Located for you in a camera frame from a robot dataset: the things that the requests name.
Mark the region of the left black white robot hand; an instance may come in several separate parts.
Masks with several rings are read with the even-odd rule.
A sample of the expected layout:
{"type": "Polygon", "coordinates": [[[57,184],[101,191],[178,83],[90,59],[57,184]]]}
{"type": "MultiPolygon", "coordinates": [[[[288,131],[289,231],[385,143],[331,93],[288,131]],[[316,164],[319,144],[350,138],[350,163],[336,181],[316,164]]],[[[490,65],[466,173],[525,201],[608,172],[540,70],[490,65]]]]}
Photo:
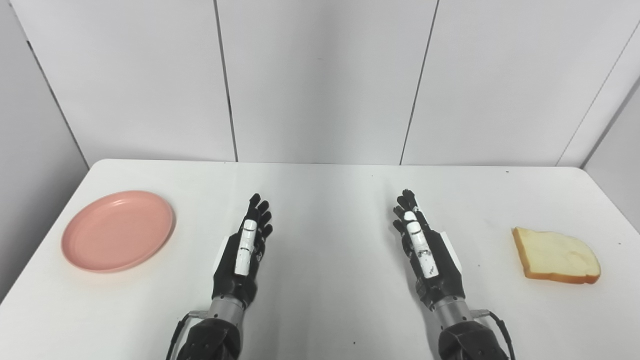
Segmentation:
{"type": "Polygon", "coordinates": [[[271,219],[269,202],[263,200],[259,193],[255,193],[249,199],[247,212],[238,231],[232,234],[226,242],[213,276],[212,299],[222,296],[233,297],[242,303],[244,309],[253,303],[258,292],[257,276],[260,262],[265,255],[266,239],[274,230],[270,224],[271,219]],[[238,251],[241,249],[243,226],[247,220],[256,223],[256,230],[254,230],[254,237],[251,241],[253,248],[247,262],[247,274],[243,275],[236,273],[236,262],[238,251]]]}

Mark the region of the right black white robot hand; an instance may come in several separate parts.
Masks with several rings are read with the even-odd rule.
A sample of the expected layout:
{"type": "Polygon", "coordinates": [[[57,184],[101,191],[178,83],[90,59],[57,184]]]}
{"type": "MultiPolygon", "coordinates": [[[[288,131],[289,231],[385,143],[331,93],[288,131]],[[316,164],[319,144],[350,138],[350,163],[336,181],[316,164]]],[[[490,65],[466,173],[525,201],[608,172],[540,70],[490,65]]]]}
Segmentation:
{"type": "Polygon", "coordinates": [[[416,196],[403,189],[393,213],[393,227],[400,235],[402,250],[416,276],[416,292],[430,310],[446,297],[464,299],[462,274],[442,234],[430,227],[416,196]]]}

